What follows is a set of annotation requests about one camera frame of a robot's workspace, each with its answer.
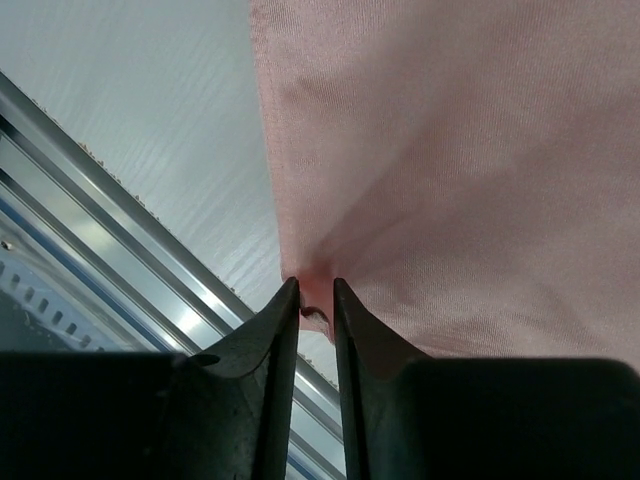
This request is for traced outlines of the pink satin napkin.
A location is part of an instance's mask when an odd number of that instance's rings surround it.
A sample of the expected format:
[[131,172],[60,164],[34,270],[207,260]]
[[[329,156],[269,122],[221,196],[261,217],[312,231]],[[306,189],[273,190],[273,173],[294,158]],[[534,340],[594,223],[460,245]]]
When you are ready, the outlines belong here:
[[639,362],[635,1],[255,1],[281,268],[433,356]]

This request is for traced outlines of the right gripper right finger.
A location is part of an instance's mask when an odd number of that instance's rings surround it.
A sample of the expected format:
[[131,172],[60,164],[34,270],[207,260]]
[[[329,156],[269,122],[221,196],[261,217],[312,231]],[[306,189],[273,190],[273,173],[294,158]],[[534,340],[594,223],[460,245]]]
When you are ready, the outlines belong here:
[[426,479],[414,418],[415,364],[432,358],[373,315],[346,280],[333,283],[334,340],[349,479]]

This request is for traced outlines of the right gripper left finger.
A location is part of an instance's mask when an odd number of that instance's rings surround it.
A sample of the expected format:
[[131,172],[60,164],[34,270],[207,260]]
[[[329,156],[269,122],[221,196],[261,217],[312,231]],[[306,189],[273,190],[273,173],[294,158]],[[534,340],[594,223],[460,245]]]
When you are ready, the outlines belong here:
[[165,478],[284,478],[299,307],[290,278],[253,318],[180,363],[164,417]]

